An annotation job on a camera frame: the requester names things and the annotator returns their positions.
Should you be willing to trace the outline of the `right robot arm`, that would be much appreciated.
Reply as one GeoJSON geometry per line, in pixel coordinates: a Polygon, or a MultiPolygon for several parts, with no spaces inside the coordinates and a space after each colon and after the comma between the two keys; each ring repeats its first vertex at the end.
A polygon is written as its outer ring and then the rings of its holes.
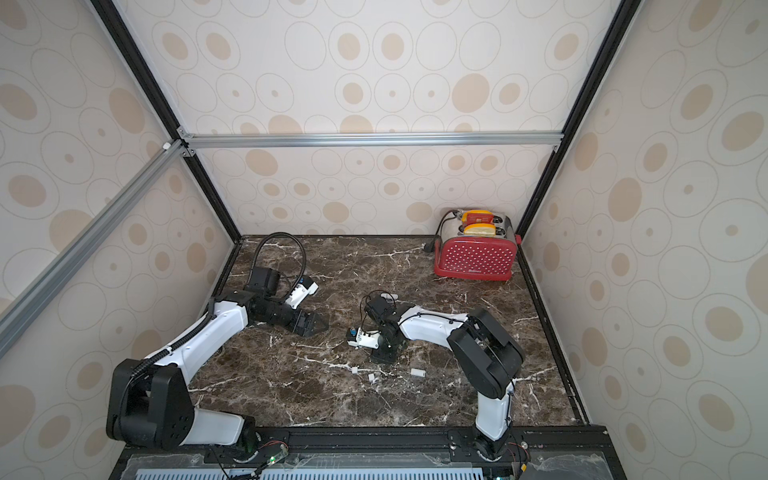
{"type": "Polygon", "coordinates": [[[371,360],[393,364],[409,341],[449,349],[477,393],[473,444],[481,458],[496,461],[507,446],[512,425],[514,379],[525,353],[503,326],[485,309],[448,314],[379,296],[368,300],[362,317],[372,330],[351,328],[347,342],[371,350],[371,360]]]}

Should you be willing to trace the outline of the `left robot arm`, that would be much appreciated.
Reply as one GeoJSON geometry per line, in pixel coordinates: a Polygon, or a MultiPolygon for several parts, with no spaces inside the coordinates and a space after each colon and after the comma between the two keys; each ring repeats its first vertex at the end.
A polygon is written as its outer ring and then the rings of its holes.
{"type": "Polygon", "coordinates": [[[246,286],[209,299],[204,315],[168,345],[142,359],[126,359],[113,371],[106,434],[129,446],[172,450],[187,445],[217,445],[253,458],[261,442],[247,415],[194,406],[188,385],[198,370],[233,336],[249,326],[281,326],[309,337],[328,327],[302,302],[318,290],[303,275],[290,292],[277,293],[280,274],[257,267],[246,286]]]}

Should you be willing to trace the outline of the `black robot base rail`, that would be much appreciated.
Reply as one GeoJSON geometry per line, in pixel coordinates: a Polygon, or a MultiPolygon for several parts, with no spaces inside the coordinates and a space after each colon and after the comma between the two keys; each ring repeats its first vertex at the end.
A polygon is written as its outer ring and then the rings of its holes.
{"type": "Polygon", "coordinates": [[[515,427],[497,459],[481,456],[469,427],[260,429],[250,460],[230,448],[170,452],[127,447],[113,479],[623,479],[599,426],[515,427]]]}

